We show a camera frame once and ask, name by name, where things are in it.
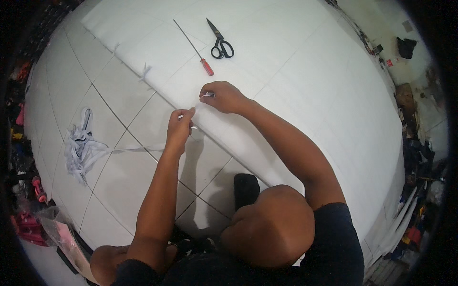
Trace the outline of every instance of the red screwdriver handle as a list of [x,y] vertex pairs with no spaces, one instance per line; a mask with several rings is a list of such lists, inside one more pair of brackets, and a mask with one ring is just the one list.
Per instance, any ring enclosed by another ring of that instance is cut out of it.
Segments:
[[213,72],[212,68],[208,64],[208,62],[205,59],[201,59],[201,63],[203,65],[203,68],[207,71],[209,76],[214,75],[215,73]]

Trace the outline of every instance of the left hand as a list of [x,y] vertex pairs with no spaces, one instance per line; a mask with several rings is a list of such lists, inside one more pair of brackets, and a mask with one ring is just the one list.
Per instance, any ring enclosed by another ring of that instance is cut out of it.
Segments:
[[196,109],[193,107],[189,110],[178,109],[172,112],[167,129],[167,141],[165,149],[173,153],[182,155],[185,152],[185,143],[188,136],[191,135],[191,127],[194,126],[191,118],[194,116]]

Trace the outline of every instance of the white foam sheet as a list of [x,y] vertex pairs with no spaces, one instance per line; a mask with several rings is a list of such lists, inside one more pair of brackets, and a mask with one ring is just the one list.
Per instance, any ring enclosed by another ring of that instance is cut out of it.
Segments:
[[[249,122],[198,101],[202,85],[229,81],[307,134],[330,161],[362,240],[392,185],[402,126],[380,67],[328,9],[318,0],[102,0],[82,23],[138,75],[151,66],[145,81],[175,108],[196,106],[195,124],[268,185],[304,193]],[[233,58],[211,57],[206,17]]]

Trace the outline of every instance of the navy t-shirt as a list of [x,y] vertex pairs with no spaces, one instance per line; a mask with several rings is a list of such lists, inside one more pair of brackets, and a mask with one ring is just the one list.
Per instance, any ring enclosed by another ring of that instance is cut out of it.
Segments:
[[129,259],[119,265],[112,285],[362,285],[363,253],[346,204],[328,204],[314,214],[315,239],[300,266],[267,270],[226,254],[201,253],[159,275]]

